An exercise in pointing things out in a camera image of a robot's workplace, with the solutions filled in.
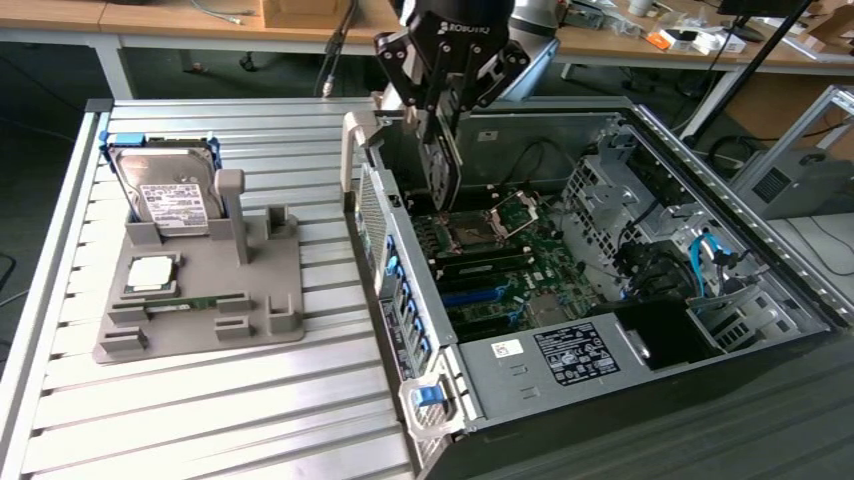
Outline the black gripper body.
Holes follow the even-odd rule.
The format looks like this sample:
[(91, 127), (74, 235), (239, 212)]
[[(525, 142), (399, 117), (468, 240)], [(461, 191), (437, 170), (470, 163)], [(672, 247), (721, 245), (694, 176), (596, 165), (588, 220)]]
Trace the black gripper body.
[(403, 1), (402, 26), (428, 71), (440, 57), (449, 73), (482, 70), (509, 43), (513, 10), (513, 1)]

